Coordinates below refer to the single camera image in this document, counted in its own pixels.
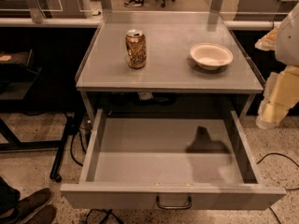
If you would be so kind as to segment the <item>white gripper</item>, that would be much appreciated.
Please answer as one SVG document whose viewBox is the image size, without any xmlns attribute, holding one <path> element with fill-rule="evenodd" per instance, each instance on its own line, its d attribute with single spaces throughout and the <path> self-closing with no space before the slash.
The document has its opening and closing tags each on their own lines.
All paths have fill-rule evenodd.
<svg viewBox="0 0 299 224">
<path fill-rule="evenodd" d="M 280 73 L 271 72 L 266 80 L 263 101 L 256 125 L 264 130 L 277 127 L 299 102 L 299 67 L 287 66 Z"/>
</svg>

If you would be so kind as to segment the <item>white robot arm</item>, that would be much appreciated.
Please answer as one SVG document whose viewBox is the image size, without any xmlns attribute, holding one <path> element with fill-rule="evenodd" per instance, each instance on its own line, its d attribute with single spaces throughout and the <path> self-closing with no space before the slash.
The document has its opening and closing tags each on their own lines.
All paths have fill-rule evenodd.
<svg viewBox="0 0 299 224">
<path fill-rule="evenodd" d="M 299 5 L 296 5 L 279 27 L 260 38 L 256 49 L 275 52 L 277 61 L 286 65 L 266 80 L 256 125 L 261 129 L 277 127 L 289 110 L 299 103 Z"/>
</svg>

